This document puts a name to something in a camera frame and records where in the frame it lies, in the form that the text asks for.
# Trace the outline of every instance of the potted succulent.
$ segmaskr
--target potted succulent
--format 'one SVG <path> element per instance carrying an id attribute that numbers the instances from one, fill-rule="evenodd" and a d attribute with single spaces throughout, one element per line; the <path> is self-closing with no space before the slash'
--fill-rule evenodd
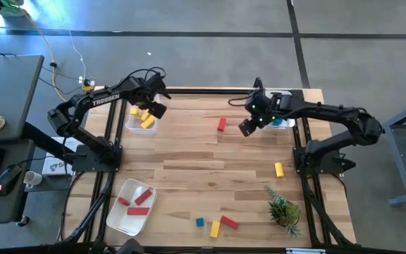
<path id="1" fill-rule="evenodd" d="M 269 202 L 272 220 L 287 228 L 286 233 L 289 236 L 300 235 L 300 230 L 297 227 L 300 218 L 299 206 L 288 201 L 282 195 L 277 194 L 270 186 L 266 186 L 265 189 L 272 197 L 272 202 Z"/>

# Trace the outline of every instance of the paper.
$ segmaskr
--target paper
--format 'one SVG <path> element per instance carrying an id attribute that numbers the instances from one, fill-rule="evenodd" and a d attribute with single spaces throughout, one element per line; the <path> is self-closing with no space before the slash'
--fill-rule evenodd
<path id="1" fill-rule="evenodd" d="M 62 137 L 53 137 L 53 139 L 62 144 L 63 138 Z M 70 148 L 70 150 L 76 152 L 76 148 L 78 145 L 82 145 L 81 142 L 77 141 L 74 138 L 67 138 L 65 142 L 65 146 Z M 55 176 L 55 175 L 64 175 L 65 174 L 65 164 L 61 159 L 57 159 L 54 157 L 47 157 L 45 159 L 45 163 L 43 164 L 42 174 L 45 176 Z M 71 170 L 71 165 L 67 164 L 67 172 L 71 175 L 73 172 Z"/>

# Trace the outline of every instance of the white mug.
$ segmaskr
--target white mug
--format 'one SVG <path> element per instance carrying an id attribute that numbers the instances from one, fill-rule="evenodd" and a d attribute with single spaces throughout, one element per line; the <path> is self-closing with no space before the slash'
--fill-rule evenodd
<path id="1" fill-rule="evenodd" d="M 26 183 L 26 188 L 32 188 L 42 182 L 42 175 L 33 171 L 28 171 L 25 174 L 23 183 Z"/>

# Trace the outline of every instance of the blue block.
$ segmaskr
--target blue block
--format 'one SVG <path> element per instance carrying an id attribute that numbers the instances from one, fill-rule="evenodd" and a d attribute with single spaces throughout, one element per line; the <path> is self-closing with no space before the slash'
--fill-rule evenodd
<path id="1" fill-rule="evenodd" d="M 283 122 L 282 119 L 275 119 L 275 121 L 273 121 L 271 123 L 272 126 L 279 126 L 281 123 Z"/>
<path id="2" fill-rule="evenodd" d="M 197 218 L 197 226 L 204 226 L 204 219 L 203 218 Z"/>

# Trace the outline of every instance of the wooden table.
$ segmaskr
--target wooden table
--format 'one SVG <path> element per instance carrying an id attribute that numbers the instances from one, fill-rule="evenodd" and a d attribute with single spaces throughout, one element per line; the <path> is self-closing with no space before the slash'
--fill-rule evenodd
<path id="1" fill-rule="evenodd" d="M 303 92 L 307 101 L 324 101 L 320 90 Z M 126 179 L 152 185 L 158 192 L 147 225 L 135 238 L 144 246 L 311 246 L 302 186 L 291 159 L 295 146 L 292 130 L 258 130 L 245 138 L 238 124 L 248 113 L 243 107 L 227 104 L 228 98 L 240 95 L 172 96 L 172 100 L 163 100 L 168 110 L 156 135 L 133 135 L 123 129 L 123 166 L 116 174 L 110 208 Z M 108 111 L 109 104 L 90 110 L 85 128 L 94 135 L 104 135 Z M 227 118 L 227 125 L 219 133 L 216 128 L 221 117 Z M 309 119 L 309 125 L 313 139 L 331 136 L 328 122 Z M 275 175 L 276 162 L 283 163 L 283 178 Z M 89 208 L 95 175 L 86 173 L 75 184 L 66 210 L 65 237 Z M 355 242 L 343 186 L 330 175 L 320 178 L 328 215 L 345 237 Z M 271 221 L 265 185 L 300 206 L 298 226 L 302 235 L 289 237 L 285 228 Z M 313 213 L 322 241 L 319 216 L 314 209 Z M 239 229 L 221 225 L 219 237 L 210 238 L 211 222 L 220 220 L 221 215 L 239 222 Z M 198 217 L 204 218 L 204 227 L 196 227 Z M 99 214 L 94 236 L 98 225 Z M 120 246 L 128 238 L 106 228 L 105 241 L 109 245 Z"/>

